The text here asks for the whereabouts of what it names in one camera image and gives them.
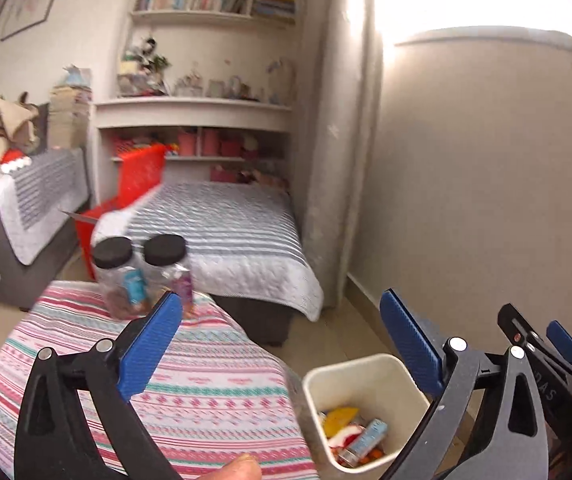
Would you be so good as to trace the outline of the person's left hand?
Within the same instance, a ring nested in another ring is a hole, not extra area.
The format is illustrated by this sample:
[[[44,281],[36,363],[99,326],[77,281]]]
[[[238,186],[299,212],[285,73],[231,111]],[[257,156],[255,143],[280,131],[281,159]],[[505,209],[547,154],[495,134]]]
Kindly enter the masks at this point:
[[[210,471],[198,480],[261,480],[260,464],[250,454],[242,454],[218,470]]]

